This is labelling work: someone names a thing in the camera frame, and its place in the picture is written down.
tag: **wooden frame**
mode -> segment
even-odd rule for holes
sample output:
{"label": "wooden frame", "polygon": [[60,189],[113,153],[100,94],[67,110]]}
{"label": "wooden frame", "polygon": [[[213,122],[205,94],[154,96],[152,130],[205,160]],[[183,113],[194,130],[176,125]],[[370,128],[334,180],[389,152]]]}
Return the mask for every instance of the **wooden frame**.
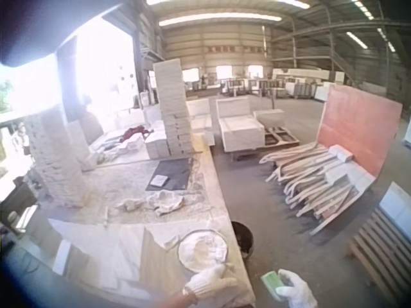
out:
{"label": "wooden frame", "polygon": [[357,258],[392,304],[411,291],[411,243],[386,215],[376,209],[349,243],[348,256]]}
{"label": "wooden frame", "polygon": [[268,150],[283,149],[298,146],[300,140],[284,127],[274,127],[265,129],[265,146],[252,150],[241,150],[230,152],[231,161],[238,160],[238,157],[252,155]]}

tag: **steel roof beam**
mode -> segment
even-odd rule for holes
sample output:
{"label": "steel roof beam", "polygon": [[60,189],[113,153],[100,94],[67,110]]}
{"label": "steel roof beam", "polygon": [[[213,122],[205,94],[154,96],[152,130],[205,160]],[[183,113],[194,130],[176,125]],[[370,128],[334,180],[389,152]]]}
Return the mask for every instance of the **steel roof beam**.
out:
{"label": "steel roof beam", "polygon": [[273,38],[271,42],[279,42],[282,40],[289,40],[293,37],[299,37],[303,35],[312,35],[321,32],[328,32],[329,30],[355,30],[355,29],[374,29],[380,28],[381,25],[393,27],[393,28],[406,28],[411,30],[410,22],[401,21],[349,21],[349,22],[336,22],[333,24],[326,24],[321,26],[316,26],[308,29],[298,30],[295,33],[288,33],[286,35],[281,35],[279,37]]}

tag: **person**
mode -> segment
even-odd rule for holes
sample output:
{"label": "person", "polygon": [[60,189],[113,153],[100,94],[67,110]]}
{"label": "person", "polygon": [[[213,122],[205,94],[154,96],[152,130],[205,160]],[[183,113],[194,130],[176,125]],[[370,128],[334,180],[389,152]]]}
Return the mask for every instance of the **person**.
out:
{"label": "person", "polygon": [[[171,296],[157,308],[188,308],[205,298],[218,295],[226,287],[237,286],[235,278],[222,278],[226,269],[227,266],[221,264],[194,275],[181,292]],[[278,275],[289,286],[278,287],[275,291],[288,300],[290,308],[318,308],[313,293],[300,276],[285,269],[280,269]]]}

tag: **white work glove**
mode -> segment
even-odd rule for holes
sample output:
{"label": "white work glove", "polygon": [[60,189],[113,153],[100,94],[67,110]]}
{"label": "white work glove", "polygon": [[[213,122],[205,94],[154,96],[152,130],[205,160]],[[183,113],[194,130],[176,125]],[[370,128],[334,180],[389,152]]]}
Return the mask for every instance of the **white work glove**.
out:
{"label": "white work glove", "polygon": [[226,287],[238,285],[235,278],[222,278],[226,270],[226,265],[220,264],[213,268],[205,269],[191,277],[186,284],[186,288],[191,291],[197,300],[203,300],[208,297],[216,296]]}
{"label": "white work glove", "polygon": [[277,287],[276,293],[288,300],[290,308],[318,308],[317,301],[307,283],[296,273],[279,270],[278,275],[282,281],[289,281],[289,287]]}

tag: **orange board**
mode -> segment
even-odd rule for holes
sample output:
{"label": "orange board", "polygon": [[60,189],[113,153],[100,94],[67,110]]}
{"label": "orange board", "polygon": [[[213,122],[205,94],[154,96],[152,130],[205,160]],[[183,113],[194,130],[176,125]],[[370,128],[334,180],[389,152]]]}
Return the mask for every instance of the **orange board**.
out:
{"label": "orange board", "polygon": [[402,104],[344,85],[333,85],[317,141],[339,144],[377,177],[397,134]]}

